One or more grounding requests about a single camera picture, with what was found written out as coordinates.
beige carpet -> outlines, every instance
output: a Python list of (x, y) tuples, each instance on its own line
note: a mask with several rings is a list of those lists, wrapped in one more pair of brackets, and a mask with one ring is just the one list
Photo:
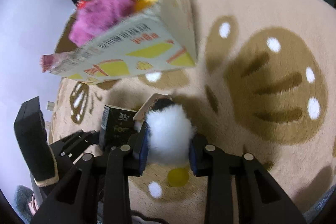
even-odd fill
[[(254, 154), (307, 210), (335, 182), (335, 10), (322, 0), (192, 3), (195, 68), (164, 72), (156, 82), (140, 76), (88, 86), (63, 79), (50, 139), (98, 130), (104, 104), (138, 109), (152, 93), (172, 94), (211, 143)], [(206, 180), (191, 175), (172, 188), (169, 170), (151, 165), (130, 178), (131, 208), (170, 224), (203, 223)], [(152, 181), (161, 198), (150, 195)]]

silver bolt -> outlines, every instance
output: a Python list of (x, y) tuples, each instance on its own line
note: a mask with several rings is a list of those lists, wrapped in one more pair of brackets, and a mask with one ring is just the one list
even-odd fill
[(250, 154), (250, 153), (246, 153), (246, 154), (244, 155), (244, 158), (245, 158), (246, 160), (253, 160), (253, 159), (254, 159), (254, 156), (253, 156), (252, 154)]
[(215, 149), (216, 149), (216, 147), (212, 144), (207, 144), (205, 146), (205, 150), (210, 151), (210, 152), (215, 151)]
[(88, 160), (90, 160), (91, 158), (92, 158), (92, 154), (90, 154), (90, 153), (86, 153), (86, 154), (84, 154), (83, 157), (82, 157), (82, 159), (83, 159), (84, 161), (88, 161)]
[(131, 147), (128, 144), (124, 144), (120, 147), (120, 150), (123, 151), (123, 152), (126, 152), (130, 149), (131, 149)]

